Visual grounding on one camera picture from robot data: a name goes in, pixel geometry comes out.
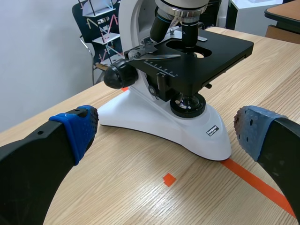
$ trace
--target white wall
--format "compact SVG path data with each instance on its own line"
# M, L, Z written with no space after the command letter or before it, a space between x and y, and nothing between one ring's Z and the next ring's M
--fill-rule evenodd
M77 0L0 6L0 132L89 88L91 58L73 19Z

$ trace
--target white microscope base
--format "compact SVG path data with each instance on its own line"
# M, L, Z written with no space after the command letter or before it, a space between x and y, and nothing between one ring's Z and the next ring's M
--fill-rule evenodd
M218 112L208 104L200 116L184 119L172 113L170 102L160 100L158 105L128 90L100 107L98 114L101 125L153 134L203 158L221 161L231 155L225 125ZM212 136L207 134L210 130L215 131Z

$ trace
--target gripper finger pad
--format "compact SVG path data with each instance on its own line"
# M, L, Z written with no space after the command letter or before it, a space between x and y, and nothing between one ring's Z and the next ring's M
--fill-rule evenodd
M234 129L242 149L254 161L258 160L269 126L276 118L282 116L273 111L258 107L244 106L234 117Z

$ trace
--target desk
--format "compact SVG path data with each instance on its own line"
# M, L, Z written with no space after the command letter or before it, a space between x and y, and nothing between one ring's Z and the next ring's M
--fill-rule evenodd
M300 0L268 8L265 16L278 21L268 27L266 37L300 44Z
M253 55L214 80L201 94L222 116L231 159L278 190L238 145L233 117L259 105L300 123L300 45L211 28L255 42ZM52 115L79 105L100 107L121 90L103 83L0 134L0 146L24 138ZM170 187L163 177L177 180ZM62 182L45 225L296 225L294 217L228 170L162 138L99 127L94 144Z

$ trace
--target orange tape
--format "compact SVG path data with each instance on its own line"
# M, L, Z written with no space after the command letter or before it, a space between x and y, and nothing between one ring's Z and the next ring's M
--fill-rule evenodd
M258 190L260 193L262 193L264 196L277 204L279 207L287 211L293 217L296 217L289 202L283 194L279 193L270 185L266 184L261 179L250 173L244 167L234 162L232 159L228 159L221 163L236 175L238 175L240 178L242 178L245 182Z
M170 187L174 182L176 181L176 178L173 177L171 174L167 174L166 176L164 176L164 183Z

